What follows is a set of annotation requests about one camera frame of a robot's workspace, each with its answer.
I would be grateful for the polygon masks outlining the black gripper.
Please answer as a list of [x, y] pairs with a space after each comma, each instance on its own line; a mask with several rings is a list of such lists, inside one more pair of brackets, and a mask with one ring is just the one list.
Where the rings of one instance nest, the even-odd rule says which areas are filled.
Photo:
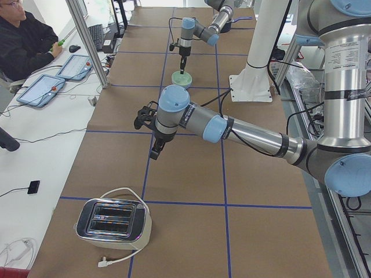
[[180, 60], [180, 74], [184, 74], [186, 67], [186, 57], [190, 56], [190, 47], [179, 47], [179, 55], [181, 55]]
[[151, 148], [150, 151], [150, 158], [153, 160], [157, 160], [159, 155], [161, 154], [165, 144], [167, 142], [170, 142], [174, 139], [177, 131], [172, 132], [170, 134], [163, 133], [159, 130], [154, 131], [154, 137], [155, 137], [155, 142]]

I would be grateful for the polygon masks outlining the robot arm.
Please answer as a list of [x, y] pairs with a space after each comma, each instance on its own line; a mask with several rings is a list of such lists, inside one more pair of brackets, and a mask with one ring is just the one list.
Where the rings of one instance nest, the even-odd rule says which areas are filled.
[[181, 22], [181, 35], [176, 42], [172, 42], [169, 50], [172, 51], [175, 47], [179, 48], [180, 60], [180, 75], [185, 74], [187, 57], [191, 54], [191, 41], [196, 36], [198, 39], [206, 42], [210, 46], [214, 46], [219, 40], [219, 33], [229, 22], [233, 15], [234, 9], [241, 6], [242, 1], [230, 0], [210, 0], [205, 3], [218, 12], [216, 18], [208, 27], [205, 27], [196, 18], [184, 17]]
[[229, 139], [260, 153], [285, 159], [332, 191], [348, 197], [370, 192], [370, 142], [363, 135], [365, 58], [370, 32], [369, 1], [312, 1], [303, 6], [303, 24], [325, 44], [325, 128], [317, 140], [291, 138], [263, 128], [257, 108], [253, 123], [234, 119], [191, 102], [178, 85], [166, 87], [151, 127], [156, 159], [179, 127], [209, 142]]

